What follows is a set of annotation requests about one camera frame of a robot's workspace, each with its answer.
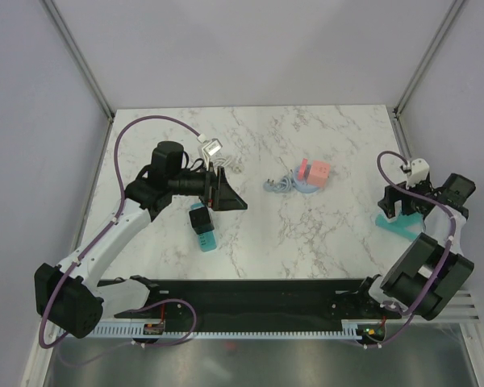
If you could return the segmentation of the pink plug adapter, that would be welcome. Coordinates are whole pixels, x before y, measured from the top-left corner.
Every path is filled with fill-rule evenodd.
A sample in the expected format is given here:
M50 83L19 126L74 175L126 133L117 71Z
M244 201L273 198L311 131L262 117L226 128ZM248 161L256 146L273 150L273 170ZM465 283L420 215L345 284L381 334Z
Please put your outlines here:
M308 177L311 165L308 163L308 159L304 158L302 163L298 167L298 179L305 181Z

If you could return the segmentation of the pink cube socket adapter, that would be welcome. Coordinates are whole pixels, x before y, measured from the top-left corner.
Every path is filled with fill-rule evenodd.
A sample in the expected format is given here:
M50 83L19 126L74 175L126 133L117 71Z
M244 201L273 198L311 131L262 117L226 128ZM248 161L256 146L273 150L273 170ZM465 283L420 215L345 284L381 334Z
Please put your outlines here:
M331 165L329 163L314 160L306 179L307 184L322 189L328 182L330 171Z

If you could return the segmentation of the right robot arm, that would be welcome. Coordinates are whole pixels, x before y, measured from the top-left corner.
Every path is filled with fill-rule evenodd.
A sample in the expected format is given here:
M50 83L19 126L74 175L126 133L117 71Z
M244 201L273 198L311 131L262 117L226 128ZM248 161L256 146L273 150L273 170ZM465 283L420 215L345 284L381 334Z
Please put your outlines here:
M433 320L447 306L474 270L460 246L461 229L469 211L465 202L476 190L470 179L453 173L441 187L429 178L408 188L388 185L378 207L383 225L401 235L401 218L420 215L423 230L385 275L367 278L363 291L353 297L354 310L372 317L381 308Z

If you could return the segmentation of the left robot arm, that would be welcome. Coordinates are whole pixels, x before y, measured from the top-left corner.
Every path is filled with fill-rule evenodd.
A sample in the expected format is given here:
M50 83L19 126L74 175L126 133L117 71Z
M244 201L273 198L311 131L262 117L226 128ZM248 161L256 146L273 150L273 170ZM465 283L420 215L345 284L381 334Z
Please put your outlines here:
M102 229L59 264L42 264L35 272L35 301L41 327L54 323L75 338L86 337L102 318L136 310L152 317L161 298L149 290L142 277L113 285L99 284L104 272L131 240L171 204L175 196L195 196L200 206L189 212L198 235L213 231L212 211L247 210L247 203L227 182L224 168L210 158L221 149L217 139L205 140L199 151L202 165L183 167L187 155L173 141L162 141L152 152L150 164L136 179L120 187L118 209Z

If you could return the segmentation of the black cube plug adapter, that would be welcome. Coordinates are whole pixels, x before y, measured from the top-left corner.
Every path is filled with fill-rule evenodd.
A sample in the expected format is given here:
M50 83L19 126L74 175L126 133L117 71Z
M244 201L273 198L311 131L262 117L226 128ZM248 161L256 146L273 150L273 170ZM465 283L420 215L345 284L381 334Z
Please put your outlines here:
M209 210L205 206L191 209L189 217L190 224L197 235L205 234L215 229Z

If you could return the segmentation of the blue round power strip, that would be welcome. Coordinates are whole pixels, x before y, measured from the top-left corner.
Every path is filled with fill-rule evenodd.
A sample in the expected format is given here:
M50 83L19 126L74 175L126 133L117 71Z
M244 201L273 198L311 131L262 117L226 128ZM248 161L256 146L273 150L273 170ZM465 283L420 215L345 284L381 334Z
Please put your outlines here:
M299 168L290 170L287 175L284 175L279 181L271 181L267 179L263 183L263 189L266 192L275 194L287 194L295 189L302 194L313 194L320 190L318 186L310 185L305 180L300 180L298 177Z

